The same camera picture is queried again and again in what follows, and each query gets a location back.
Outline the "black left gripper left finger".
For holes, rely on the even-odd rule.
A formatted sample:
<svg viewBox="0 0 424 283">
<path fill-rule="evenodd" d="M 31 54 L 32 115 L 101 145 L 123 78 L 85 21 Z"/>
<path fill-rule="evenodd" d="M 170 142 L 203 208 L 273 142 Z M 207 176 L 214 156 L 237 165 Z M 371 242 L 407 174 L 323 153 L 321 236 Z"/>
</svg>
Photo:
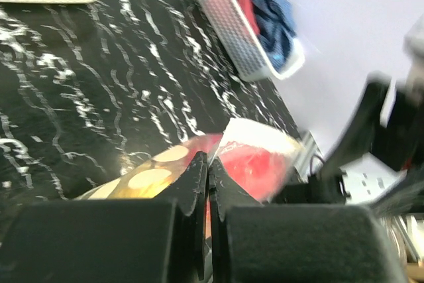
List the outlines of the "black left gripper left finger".
<svg viewBox="0 0 424 283">
<path fill-rule="evenodd" d="M 2 282 L 199 282 L 207 156 L 152 199 L 46 201 L 24 208 L 1 245 Z"/>
</svg>

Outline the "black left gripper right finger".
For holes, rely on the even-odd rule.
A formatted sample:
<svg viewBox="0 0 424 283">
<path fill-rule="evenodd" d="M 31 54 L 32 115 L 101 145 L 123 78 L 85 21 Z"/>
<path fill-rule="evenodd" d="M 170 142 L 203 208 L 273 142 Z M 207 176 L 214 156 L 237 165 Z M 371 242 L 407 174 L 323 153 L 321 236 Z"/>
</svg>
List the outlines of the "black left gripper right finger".
<svg viewBox="0 0 424 283">
<path fill-rule="evenodd" d="M 360 205 L 267 204 L 214 160 L 208 172 L 215 282 L 406 282 L 386 231 Z"/>
</svg>

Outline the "polka dot zip top bag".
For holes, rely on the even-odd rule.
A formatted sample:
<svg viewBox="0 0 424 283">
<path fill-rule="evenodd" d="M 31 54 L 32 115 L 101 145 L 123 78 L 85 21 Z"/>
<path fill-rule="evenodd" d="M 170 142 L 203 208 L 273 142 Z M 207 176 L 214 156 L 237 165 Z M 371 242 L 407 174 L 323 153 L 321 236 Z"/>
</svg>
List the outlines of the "polka dot zip top bag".
<svg viewBox="0 0 424 283">
<path fill-rule="evenodd" d="M 208 174 L 223 160 L 230 180 L 253 202 L 286 182 L 303 145 L 283 131 L 231 119 L 223 133 L 193 137 L 80 196 L 100 214 L 90 282 L 198 282 L 210 238 Z"/>
</svg>

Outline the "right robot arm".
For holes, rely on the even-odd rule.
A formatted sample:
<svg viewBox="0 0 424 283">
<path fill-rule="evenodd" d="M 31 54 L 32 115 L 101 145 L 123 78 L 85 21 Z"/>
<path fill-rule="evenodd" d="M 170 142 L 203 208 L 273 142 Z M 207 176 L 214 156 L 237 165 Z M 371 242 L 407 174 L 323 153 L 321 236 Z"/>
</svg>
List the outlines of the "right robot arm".
<svg viewBox="0 0 424 283">
<path fill-rule="evenodd" d="M 406 33 L 404 50 L 411 68 L 404 84 L 396 86 L 394 104 L 386 125 L 380 113 L 389 81 L 371 77 L 356 111 L 338 145 L 318 172 L 309 178 L 309 203 L 345 203 L 347 193 L 341 166 L 371 154 L 394 172 L 406 176 L 371 203 L 380 215 L 423 213 L 423 19 Z"/>
</svg>

